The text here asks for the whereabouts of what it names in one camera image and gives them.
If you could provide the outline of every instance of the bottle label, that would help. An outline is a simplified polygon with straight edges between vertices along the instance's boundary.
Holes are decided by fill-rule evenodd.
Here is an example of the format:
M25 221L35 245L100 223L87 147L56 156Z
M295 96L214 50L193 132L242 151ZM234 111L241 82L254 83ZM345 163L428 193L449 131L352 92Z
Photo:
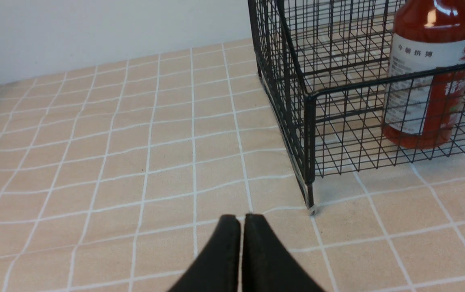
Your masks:
M388 76L396 76L431 70L438 67L449 67L465 63L465 40L452 43L422 43L411 41L397 34L393 35L392 52ZM403 133L420 134L425 129L426 115L433 112L428 109L428 101L433 98L439 103L450 98L451 105L441 105L446 111L456 111L459 107L459 96L465 90L465 74L443 74L416 78L413 81L394 82L387 86L384 107L386 109L384 121L394 129ZM438 123L440 127L452 127L457 115L440 112Z

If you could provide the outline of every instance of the white wall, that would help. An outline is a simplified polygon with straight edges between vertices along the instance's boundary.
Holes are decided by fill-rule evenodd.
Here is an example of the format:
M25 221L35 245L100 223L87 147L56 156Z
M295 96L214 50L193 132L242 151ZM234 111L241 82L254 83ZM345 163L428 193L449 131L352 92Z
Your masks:
M246 37L247 0L0 0L0 84Z

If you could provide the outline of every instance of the plastic bottle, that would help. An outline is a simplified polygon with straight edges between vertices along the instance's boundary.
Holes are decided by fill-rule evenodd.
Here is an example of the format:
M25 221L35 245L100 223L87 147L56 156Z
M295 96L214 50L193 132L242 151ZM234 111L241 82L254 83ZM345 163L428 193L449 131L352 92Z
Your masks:
M393 30L388 76L465 63L465 0L408 0L396 12ZM417 149L450 140L459 119L465 71L390 87L381 126L387 139Z

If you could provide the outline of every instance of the white label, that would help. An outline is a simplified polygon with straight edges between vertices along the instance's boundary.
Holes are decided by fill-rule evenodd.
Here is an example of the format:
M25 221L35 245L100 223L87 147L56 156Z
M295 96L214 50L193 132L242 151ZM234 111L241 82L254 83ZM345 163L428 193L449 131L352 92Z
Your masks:
M392 53L388 76L396 76L449 67L465 63L465 40L453 43L430 44L410 41L400 35L393 35ZM385 122L398 131L420 134L427 111L429 89L433 76L409 81L394 82L387 86L385 103L388 106ZM465 81L448 85L446 93L454 93Z

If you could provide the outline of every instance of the black wire basket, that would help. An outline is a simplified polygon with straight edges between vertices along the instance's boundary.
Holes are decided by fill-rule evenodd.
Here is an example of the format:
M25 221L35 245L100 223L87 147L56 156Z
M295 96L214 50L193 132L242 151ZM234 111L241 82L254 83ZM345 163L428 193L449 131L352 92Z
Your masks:
M383 136L390 84L405 82L411 90L426 77L465 70L464 64L387 77L394 13L404 3L249 0L258 74L312 214L316 177L465 153L465 93L445 144L407 149Z

